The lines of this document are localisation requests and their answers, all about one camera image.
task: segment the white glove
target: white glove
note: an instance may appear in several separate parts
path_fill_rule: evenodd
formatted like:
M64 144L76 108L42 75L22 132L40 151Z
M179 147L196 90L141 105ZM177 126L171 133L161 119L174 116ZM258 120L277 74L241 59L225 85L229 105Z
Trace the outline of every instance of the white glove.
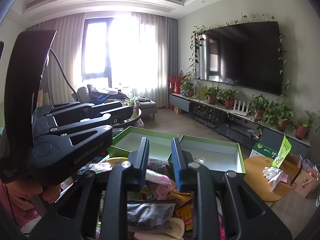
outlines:
M274 167L271 167L271 168L264 167L263 176L265 176L266 179L269 180L268 183L272 182L272 192L275 191L280 181L287 183L287 178L288 178L287 174L285 174L280 169L277 169Z
M264 167L263 176L265 176L267 180L270 180L274 176L276 176L280 171L281 171L280 169L277 169L274 167L271 167L271 168Z

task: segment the green box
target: green box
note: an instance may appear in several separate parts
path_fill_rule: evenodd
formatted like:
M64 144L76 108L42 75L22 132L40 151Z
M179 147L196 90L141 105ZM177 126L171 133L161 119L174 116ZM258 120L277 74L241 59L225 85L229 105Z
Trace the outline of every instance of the green box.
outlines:
M204 159L203 165L210 170L233 170L245 174L238 143L183 135L180 139L180 145L182 150L191 153L195 161Z
M254 156L265 156L271 159L275 159L277 155L278 155L278 152L276 152L275 150L272 150L267 146L264 146L263 144L257 142L254 145L249 158Z
M113 138L112 146L108 148L110 158L128 157L130 152L139 149L142 137L148 137L149 139L149 157L167 161L171 155L171 140L174 137L179 137L179 135L128 127Z

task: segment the person's hand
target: person's hand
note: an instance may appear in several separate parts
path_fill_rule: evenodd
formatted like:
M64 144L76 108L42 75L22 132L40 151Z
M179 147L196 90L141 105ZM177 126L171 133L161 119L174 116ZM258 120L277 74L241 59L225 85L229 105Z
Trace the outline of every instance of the person's hand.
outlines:
M60 196L60 185L48 187L43 190L42 186L32 179L18 179L6 185L10 200L23 210L34 208L30 201L31 195L43 193L43 199L49 203L55 202Z

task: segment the gray ottoman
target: gray ottoman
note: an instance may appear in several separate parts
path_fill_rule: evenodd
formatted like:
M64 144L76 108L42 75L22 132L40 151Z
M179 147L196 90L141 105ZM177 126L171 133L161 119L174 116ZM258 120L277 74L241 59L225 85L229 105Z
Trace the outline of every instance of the gray ottoman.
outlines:
M139 102L139 109L141 114L152 114L152 119L155 119L155 114L158 113L157 103L154 101L150 102Z

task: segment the pink clothing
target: pink clothing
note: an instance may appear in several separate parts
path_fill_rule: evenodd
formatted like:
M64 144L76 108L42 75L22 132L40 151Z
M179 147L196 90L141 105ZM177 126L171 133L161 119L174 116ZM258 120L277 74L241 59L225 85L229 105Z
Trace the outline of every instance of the pink clothing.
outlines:
M6 189L3 187L2 183L0 183L0 202L2 203L2 205L4 206L4 209L7 211L7 213L13 220L13 215L10 209L7 192L6 192ZM29 223L31 220L39 216L34 208L30 210L23 210L19 208L15 203L13 203L13 201L11 201L11 205L12 205L12 209L16 217L19 229L23 228L27 223Z

